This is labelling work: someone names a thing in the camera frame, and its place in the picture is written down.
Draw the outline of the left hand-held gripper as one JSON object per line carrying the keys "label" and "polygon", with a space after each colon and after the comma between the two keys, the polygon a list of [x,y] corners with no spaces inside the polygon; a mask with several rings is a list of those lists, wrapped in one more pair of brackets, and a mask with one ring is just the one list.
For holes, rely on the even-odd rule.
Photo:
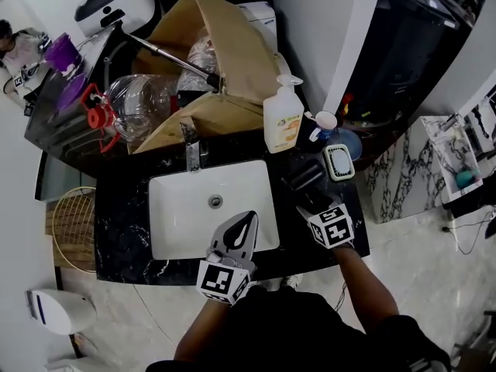
{"label": "left hand-held gripper", "polygon": [[215,231],[206,258],[200,261],[196,289],[210,300],[234,305],[245,295],[256,265],[258,214],[234,215]]}

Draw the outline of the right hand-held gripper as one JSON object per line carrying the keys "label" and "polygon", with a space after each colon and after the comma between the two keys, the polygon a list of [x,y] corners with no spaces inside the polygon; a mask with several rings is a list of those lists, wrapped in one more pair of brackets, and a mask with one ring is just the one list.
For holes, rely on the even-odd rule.
{"label": "right hand-held gripper", "polygon": [[333,196],[329,204],[331,209],[312,215],[303,207],[296,209],[308,223],[317,244],[330,250],[354,240],[353,222],[348,214],[346,205],[339,196]]}

